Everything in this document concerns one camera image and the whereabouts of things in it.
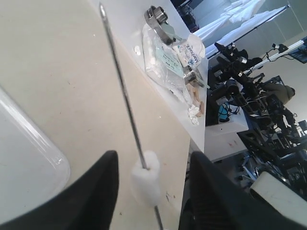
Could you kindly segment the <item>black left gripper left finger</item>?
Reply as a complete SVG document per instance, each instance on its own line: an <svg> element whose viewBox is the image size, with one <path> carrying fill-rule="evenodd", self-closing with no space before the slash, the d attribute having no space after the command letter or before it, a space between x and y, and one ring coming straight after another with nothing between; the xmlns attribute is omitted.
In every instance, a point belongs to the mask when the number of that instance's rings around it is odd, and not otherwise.
<svg viewBox="0 0 307 230"><path fill-rule="evenodd" d="M77 181L2 230L108 230L119 190L118 154L108 150Z"/></svg>

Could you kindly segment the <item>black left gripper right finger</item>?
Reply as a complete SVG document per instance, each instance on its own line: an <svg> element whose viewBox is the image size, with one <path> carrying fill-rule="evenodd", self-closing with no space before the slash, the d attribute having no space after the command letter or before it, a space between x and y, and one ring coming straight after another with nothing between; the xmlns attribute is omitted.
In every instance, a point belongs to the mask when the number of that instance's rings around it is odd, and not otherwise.
<svg viewBox="0 0 307 230"><path fill-rule="evenodd" d="M189 199L180 230L304 230L233 184L202 152L193 152L189 167Z"/></svg>

